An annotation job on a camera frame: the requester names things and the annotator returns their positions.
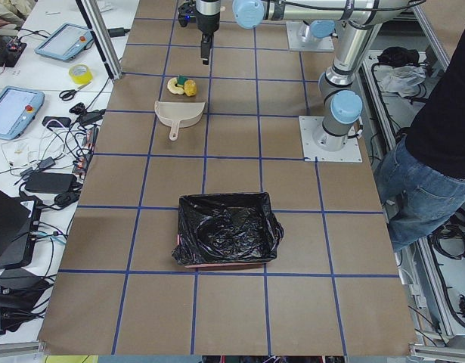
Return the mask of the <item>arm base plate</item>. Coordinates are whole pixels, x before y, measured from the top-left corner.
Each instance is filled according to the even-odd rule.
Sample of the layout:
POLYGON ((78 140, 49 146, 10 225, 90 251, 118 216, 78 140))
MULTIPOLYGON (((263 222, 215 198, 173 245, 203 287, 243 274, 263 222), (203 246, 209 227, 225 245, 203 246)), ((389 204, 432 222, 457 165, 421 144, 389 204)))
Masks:
POLYGON ((361 163, 362 156, 352 126, 347 135, 332 136, 323 128, 322 116, 300 116, 303 159, 307 162, 361 163))
POLYGON ((332 34, 333 20, 287 21, 287 38, 291 51, 328 53, 334 51, 332 34))

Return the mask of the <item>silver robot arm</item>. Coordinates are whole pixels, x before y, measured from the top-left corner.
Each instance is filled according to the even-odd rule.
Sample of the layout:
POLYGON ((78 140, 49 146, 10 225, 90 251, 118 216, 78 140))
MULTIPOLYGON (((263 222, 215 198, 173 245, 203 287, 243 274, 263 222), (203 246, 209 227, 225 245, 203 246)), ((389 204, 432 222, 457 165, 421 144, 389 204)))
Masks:
POLYGON ((362 101, 350 86, 365 52, 372 28, 366 24, 375 5, 370 1, 234 1, 236 22, 244 29, 263 20, 335 20, 346 30, 335 50, 333 63, 320 76, 325 116, 312 132, 316 145, 327 151, 341 150, 362 111, 362 101))

